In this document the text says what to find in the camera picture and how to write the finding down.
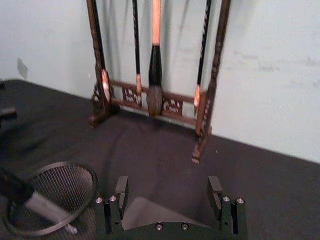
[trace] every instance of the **metal screw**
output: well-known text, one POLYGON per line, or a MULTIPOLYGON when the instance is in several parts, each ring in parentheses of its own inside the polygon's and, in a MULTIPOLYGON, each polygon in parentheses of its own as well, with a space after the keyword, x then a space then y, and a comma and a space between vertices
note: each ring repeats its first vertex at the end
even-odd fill
POLYGON ((189 225, 186 224, 186 223, 182 223, 182 224, 181 224, 181 228, 186 231, 186 230, 189 229, 189 225))
POLYGON ((164 226, 163 226, 163 224, 162 223, 157 223, 156 225, 155 225, 155 228, 158 230, 158 231, 160 231, 161 229, 163 229, 164 228, 164 226))
POLYGON ((102 203, 102 201, 103 201, 103 199, 102 199, 101 197, 98 197, 98 198, 95 200, 95 202, 96 202, 97 204, 102 203))
POLYGON ((242 197, 238 197, 238 198, 236 199, 236 201, 237 201, 239 204, 244 204, 244 203, 245 203, 245 200, 243 200, 242 197))
POLYGON ((110 200, 110 202, 114 202, 115 200, 117 200, 117 198, 116 198, 116 196, 111 196, 111 197, 109 198, 109 200, 110 200))
POLYGON ((223 201, 225 201, 225 202, 229 202, 229 201, 230 201, 230 198, 229 198, 229 197, 227 197, 227 196, 224 196, 224 197, 223 197, 223 201))

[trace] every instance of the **brush tip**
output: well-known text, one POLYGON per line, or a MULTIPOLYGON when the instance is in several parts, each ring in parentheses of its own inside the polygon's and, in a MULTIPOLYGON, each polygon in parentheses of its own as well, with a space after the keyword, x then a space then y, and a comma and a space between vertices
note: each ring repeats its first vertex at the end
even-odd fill
POLYGON ((153 85, 149 87, 146 95, 146 103, 148 105, 149 116, 155 117, 161 115, 163 107, 163 94, 162 86, 153 85))

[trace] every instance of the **black table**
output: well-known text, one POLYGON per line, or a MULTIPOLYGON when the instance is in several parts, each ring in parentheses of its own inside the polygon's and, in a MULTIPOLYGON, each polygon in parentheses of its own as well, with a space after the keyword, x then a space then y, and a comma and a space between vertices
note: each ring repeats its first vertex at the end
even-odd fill
MULTIPOLYGON (((118 176, 128 176, 128 208, 141 199, 150 211, 155 206, 148 214, 135 211, 137 225, 154 222, 156 206, 174 218, 210 225, 207 177, 217 176, 225 193, 246 200, 250 239, 320 239, 319 164, 217 136, 194 164, 191 129, 127 111, 92 129, 89 100, 21 80, 5 85, 0 107, 15 106, 18 119, 0 129, 0 165, 23 178, 54 162, 86 163, 97 173, 103 196, 113 193, 118 176)), ((2 223, 0 238, 16 239, 2 223)))

